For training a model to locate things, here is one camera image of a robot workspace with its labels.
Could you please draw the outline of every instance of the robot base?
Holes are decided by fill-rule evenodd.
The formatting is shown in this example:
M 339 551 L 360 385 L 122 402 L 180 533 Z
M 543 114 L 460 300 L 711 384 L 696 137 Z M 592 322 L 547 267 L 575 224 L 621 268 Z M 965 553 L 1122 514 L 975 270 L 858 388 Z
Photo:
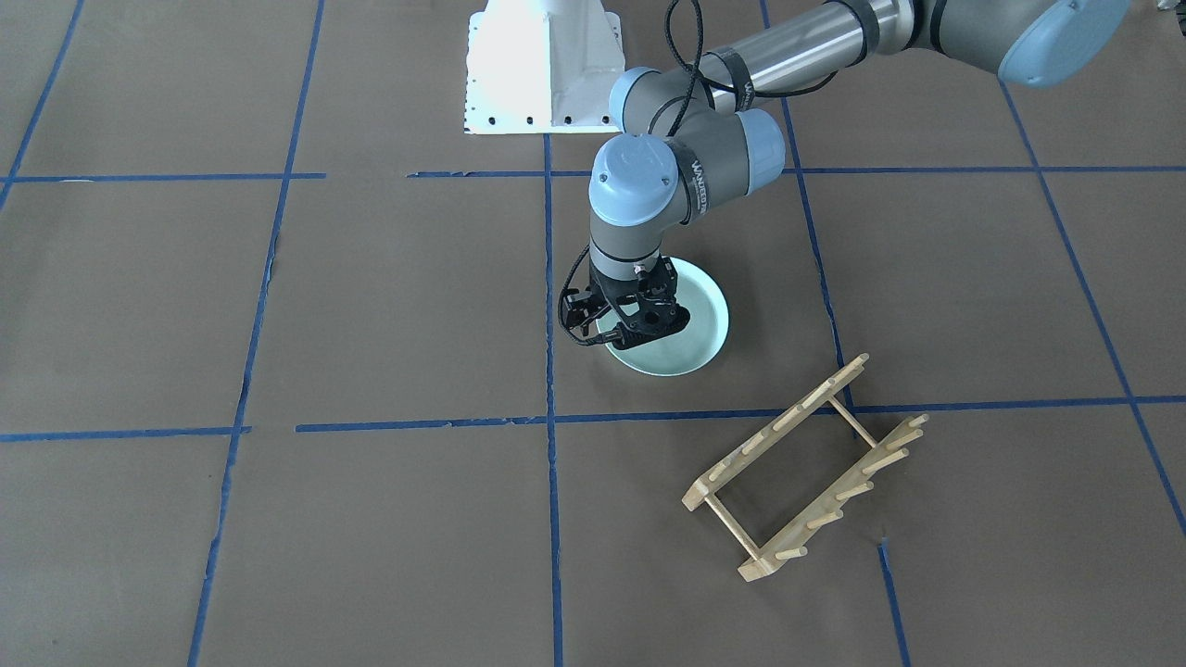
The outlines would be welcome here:
M 618 132 L 608 100 L 626 65 L 621 21 L 600 0 L 490 0 L 468 37 L 467 133 Z

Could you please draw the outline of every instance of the light green plate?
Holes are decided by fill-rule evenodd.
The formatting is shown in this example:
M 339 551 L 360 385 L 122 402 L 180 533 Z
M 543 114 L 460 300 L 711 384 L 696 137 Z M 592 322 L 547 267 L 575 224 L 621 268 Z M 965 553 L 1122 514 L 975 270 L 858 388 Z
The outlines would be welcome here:
M 619 350 L 606 345 L 618 361 L 639 373 L 672 377 L 691 373 L 716 356 L 729 332 L 729 307 L 716 282 L 700 267 L 671 258 L 680 284 L 676 300 L 691 313 L 683 331 L 637 348 Z M 613 311 L 597 320 L 599 332 L 613 329 L 621 319 Z

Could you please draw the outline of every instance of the floor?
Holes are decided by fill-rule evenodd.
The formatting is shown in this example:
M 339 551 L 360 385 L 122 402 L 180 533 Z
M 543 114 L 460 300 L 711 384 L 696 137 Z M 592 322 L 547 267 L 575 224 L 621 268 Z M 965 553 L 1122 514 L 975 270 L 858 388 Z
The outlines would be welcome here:
M 0 0 L 0 665 L 1182 663 L 1172 13 L 1056 89 L 911 51 L 769 107 L 785 176 L 667 247 L 728 342 L 659 380 L 555 326 L 606 136 L 461 132 L 483 5 Z M 683 491 L 866 351 L 925 438 L 742 582 Z M 770 535 L 861 447 L 722 501 Z

